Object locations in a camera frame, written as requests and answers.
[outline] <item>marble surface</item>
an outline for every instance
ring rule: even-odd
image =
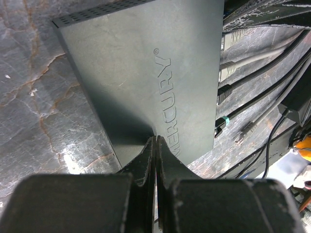
[[[113,173],[120,165],[54,34],[53,17],[97,6],[99,0],[0,0],[0,213],[16,184],[36,173]],[[283,45],[296,29],[257,28],[222,54],[239,60]],[[288,71],[310,47],[308,37],[282,64],[233,94],[217,110],[230,113]],[[232,79],[267,63],[241,68]],[[214,178],[261,147],[278,120],[274,111],[241,147],[234,137],[278,92],[231,122],[214,149],[189,165]],[[291,123],[284,124],[284,130]]]

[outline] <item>power adapter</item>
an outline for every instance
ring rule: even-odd
[[[311,66],[278,106],[281,114],[290,110],[287,118],[303,126],[311,115]]]

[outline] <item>white cable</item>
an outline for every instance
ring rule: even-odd
[[[307,59],[302,68],[298,71],[293,81],[289,84],[286,90],[277,98],[277,100],[260,116],[255,122],[250,122],[247,127],[242,130],[241,134],[236,138],[235,142],[241,144],[245,138],[249,137],[258,127],[258,125],[285,99],[293,87],[301,79],[311,64],[311,57]]]
[[[246,57],[242,60],[239,60],[237,62],[226,62],[224,64],[220,65],[220,71],[219,71],[219,82],[223,82],[225,79],[227,79],[228,77],[230,77],[238,68],[247,65],[249,63],[267,58],[267,57],[271,57],[274,55],[278,55],[282,52],[284,52],[284,50],[290,45],[291,43],[288,43],[287,45],[284,45],[280,48],[274,49],[274,50],[270,50],[270,51],[266,51],[266,52],[262,52],[259,54],[256,54],[254,56],[250,56],[250,57]]]
[[[237,68],[240,68],[244,65],[247,65],[249,63],[252,63],[252,62],[255,62],[255,61],[258,61],[258,60],[261,60],[261,59],[264,59],[264,58],[267,58],[267,57],[272,57],[274,55],[278,55],[282,52],[284,52],[284,50],[290,45],[291,43],[287,44],[287,45],[284,45],[278,49],[274,49],[274,50],[270,50],[270,51],[266,51],[266,52],[262,52],[262,53],[259,53],[259,54],[256,54],[254,56],[250,56],[250,57],[247,57],[247,58],[244,58],[242,60],[239,60],[237,62],[235,62],[235,64],[237,65]]]

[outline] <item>orange object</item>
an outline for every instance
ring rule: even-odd
[[[298,149],[311,148],[311,136],[308,136],[305,140],[299,142],[295,147]],[[299,153],[304,159],[311,161],[311,151],[299,150]]]

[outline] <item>cable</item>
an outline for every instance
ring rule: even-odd
[[[297,147],[290,147],[290,149],[293,149],[293,150],[305,150],[305,151],[311,151],[311,148],[297,148]]]
[[[271,57],[277,54],[282,53],[289,45],[291,44],[288,43],[287,45],[284,45],[280,48],[274,49],[274,50],[270,50],[270,51],[266,51],[266,52],[262,52],[259,54],[256,54],[254,56],[250,56],[250,57],[246,57],[242,60],[239,60],[237,62],[226,62],[224,64],[220,65],[220,71],[219,71],[219,82],[223,82],[225,79],[227,79],[228,77],[230,77],[238,68],[247,65],[249,63],[267,58],[267,57]]]
[[[262,52],[262,53],[254,55],[254,56],[244,58],[242,60],[237,61],[235,64],[237,65],[237,68],[240,68],[240,67],[247,65],[249,63],[252,63],[252,62],[267,58],[267,57],[272,57],[274,55],[278,55],[278,54],[284,52],[284,50],[289,46],[289,44],[284,45],[284,46],[277,48],[277,49],[274,49],[274,50]]]
[[[251,81],[254,78],[258,77],[259,75],[267,72],[268,70],[276,66],[278,63],[283,61],[300,44],[300,42],[307,36],[308,33],[309,30],[303,30],[302,33],[295,39],[295,41],[291,43],[291,45],[289,45],[281,55],[279,55],[276,59],[274,59],[270,63],[266,64],[264,67],[245,76],[244,78],[236,81],[233,84],[227,84],[223,87],[220,87],[217,93],[217,104],[221,104],[225,99],[227,99],[231,95],[232,91],[235,90],[236,88],[244,85],[248,81]]]
[[[307,59],[309,59],[309,57],[311,57],[311,49],[309,49],[305,55],[297,62],[297,64],[286,74],[284,75],[279,81],[277,81],[275,84],[273,84],[271,87],[269,87],[268,89],[266,89],[265,91],[261,92],[258,96],[256,96],[255,98],[253,98],[252,100],[250,100],[249,102],[247,102],[246,104],[244,104],[243,106],[241,106],[240,108],[236,109],[235,111],[233,111],[232,113],[228,114],[227,117],[232,120],[233,118],[235,118],[238,114],[244,112],[246,109],[252,107],[254,104],[258,103],[260,100],[262,100],[263,98],[265,98],[266,96],[268,96],[270,93],[272,93],[275,89],[277,89],[278,87],[280,87],[284,82],[286,82],[287,79],[289,79],[297,69],[299,69],[299,67],[301,65],[303,65],[305,63],[305,61]]]
[[[280,118],[280,120],[278,120],[278,122],[273,127],[273,129],[272,129],[272,131],[271,131],[271,133],[269,135],[269,138],[268,138],[268,141],[267,141],[267,150],[266,150],[266,167],[265,167],[265,170],[264,170],[264,173],[263,173],[263,176],[262,176],[263,179],[267,178],[267,175],[268,175],[268,172],[269,172],[269,159],[270,159],[269,158],[269,153],[270,153],[270,144],[271,144],[272,137],[276,133],[278,128],[283,124],[283,122],[285,121],[286,116],[288,115],[289,112],[290,112],[289,110],[286,110],[283,113],[282,117]]]
[[[248,108],[252,107],[265,97],[267,97],[270,93],[272,93],[274,90],[276,90],[278,87],[280,87],[283,83],[285,83],[295,72],[297,69],[299,69],[306,60],[311,57],[311,49],[309,49],[302,58],[297,62],[297,64],[286,74],[284,75],[279,81],[277,81],[275,84],[270,86],[265,91],[261,92],[258,96],[247,102],[246,104],[242,105],[241,107],[237,108],[230,114],[223,116],[216,120],[215,122],[215,138],[217,138],[221,133],[223,132],[223,129],[229,124],[229,122],[234,119],[237,115],[241,114]]]
[[[264,144],[264,146],[262,147],[260,153],[258,154],[258,156],[256,157],[256,159],[254,159],[253,162],[251,162],[249,165],[247,165],[236,177],[236,178],[239,178],[241,177],[248,169],[250,169],[257,161],[258,159],[261,157],[261,155],[263,154],[264,152],[264,149],[266,149],[266,146],[267,146],[267,143]]]
[[[266,64],[264,67],[260,68],[259,70],[256,70],[255,72],[253,72],[253,73],[245,76],[244,78],[236,81],[235,83],[233,83],[231,85],[232,88],[236,89],[236,88],[242,86],[243,84],[245,84],[248,81],[253,80],[254,78],[258,77],[259,75],[267,72],[268,70],[270,70],[271,68],[276,66],[278,63],[283,61],[300,44],[300,42],[303,41],[303,39],[308,35],[308,33],[309,33],[309,30],[303,30],[302,33],[295,39],[295,41],[291,45],[289,45],[286,48],[286,50],[280,56],[278,56],[276,59],[274,59],[270,63]]]
[[[311,64],[311,57],[307,59],[304,65],[301,67],[299,72],[295,75],[295,78],[288,85],[288,87],[282,92],[282,94],[277,98],[277,100],[261,115],[257,118],[256,121],[250,122],[245,129],[242,130],[240,135],[235,140],[236,143],[241,144],[246,138],[253,134],[258,125],[286,98],[286,96],[291,92],[295,87],[298,81],[301,79],[303,74],[309,68]]]

